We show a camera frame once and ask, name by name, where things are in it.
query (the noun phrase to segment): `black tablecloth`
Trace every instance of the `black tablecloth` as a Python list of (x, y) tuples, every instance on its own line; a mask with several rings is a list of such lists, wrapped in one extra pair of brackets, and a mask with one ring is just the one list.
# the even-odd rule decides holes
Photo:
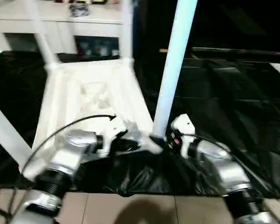
[[(136, 61), (135, 70), (154, 116), (163, 59)], [(46, 72), (37, 53), (0, 54), (0, 109), (32, 145)], [(267, 63), (187, 60), (170, 120), (187, 113), (197, 133), (228, 145), (263, 180), (253, 185), (280, 196), (280, 74)], [(0, 146), (0, 186), (11, 187), (17, 164)], [(216, 195), (191, 160), (165, 152), (108, 158), (81, 166), (75, 191), (131, 194)]]

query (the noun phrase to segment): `floor tile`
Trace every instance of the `floor tile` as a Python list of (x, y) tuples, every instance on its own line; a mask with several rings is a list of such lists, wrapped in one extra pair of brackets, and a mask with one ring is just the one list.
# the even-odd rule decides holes
[(179, 224), (232, 224), (222, 198), (176, 196)]
[[(23, 190), (17, 191), (17, 195), (14, 200), (13, 211), (19, 205), (24, 194), (25, 194), (25, 191), (23, 191)], [(7, 211), (11, 195), (12, 195), (11, 189), (4, 189), (4, 190), (0, 191), (0, 209)], [(5, 218), (0, 216), (0, 224), (4, 224), (4, 223), (5, 223)]]
[(68, 193), (56, 220), (60, 224), (81, 224), (87, 197), (88, 194), (85, 193)]
[(174, 197), (89, 194), (83, 224), (177, 224)]

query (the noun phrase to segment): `metal rod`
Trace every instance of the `metal rod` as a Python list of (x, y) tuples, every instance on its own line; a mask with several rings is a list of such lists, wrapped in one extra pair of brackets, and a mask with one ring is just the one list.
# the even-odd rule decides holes
[(178, 77), (182, 67), (197, 0), (178, 0), (169, 48), (154, 117), (153, 134), (163, 137), (173, 103)]

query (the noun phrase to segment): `black cable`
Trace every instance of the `black cable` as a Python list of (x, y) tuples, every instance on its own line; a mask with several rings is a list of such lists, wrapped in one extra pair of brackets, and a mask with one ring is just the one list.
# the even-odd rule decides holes
[[(87, 120), (87, 119), (92, 119), (92, 118), (109, 118), (110, 120), (113, 120), (116, 116), (111, 116), (111, 115), (91, 115), (91, 116), (87, 116), (87, 117), (84, 117), (84, 118), (80, 118), (78, 120), (75, 120), (61, 128), (59, 128), (57, 131), (55, 131), (54, 133), (52, 133), (45, 141), (42, 142), (42, 144), (39, 145), (39, 147), (36, 148), (36, 150), (30, 155), (30, 157), (27, 159), (24, 167), (23, 167), (23, 170), (21, 172), (21, 174), (24, 173), (26, 167), (28, 166), (28, 164), (31, 162), (31, 160), (33, 159), (33, 157), (36, 155), (36, 153), (44, 146), (44, 144), (47, 143), (47, 141), (49, 139), (51, 139), (53, 136), (55, 136), (56, 134), (58, 134), (59, 132), (61, 132), (62, 130), (64, 130), (65, 128), (69, 127), (69, 126), (72, 126), (80, 121), (83, 121), (83, 120)], [(16, 191), (17, 191), (17, 186), (20, 184), (21, 182), (21, 174), (19, 174), (19, 177), (17, 178), (17, 180), (15, 181), (15, 185), (14, 185), (14, 188), (13, 188), (13, 195), (9, 201), (9, 205), (8, 205), (8, 214), (11, 214), (12, 213), (12, 208), (13, 208), (13, 204), (14, 204), (14, 198), (15, 198), (15, 195), (16, 195)]]

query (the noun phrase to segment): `white cabinet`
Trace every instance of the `white cabinet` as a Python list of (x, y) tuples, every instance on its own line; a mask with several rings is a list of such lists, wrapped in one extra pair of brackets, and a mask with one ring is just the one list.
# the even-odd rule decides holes
[[(65, 4), (37, 2), (45, 35), (54, 53), (76, 53), (74, 36), (120, 37), (120, 5), (91, 5), (90, 15), (71, 17)], [(33, 34), (35, 28), (25, 11), (23, 0), (0, 7), (0, 48), (12, 50), (5, 33)]]

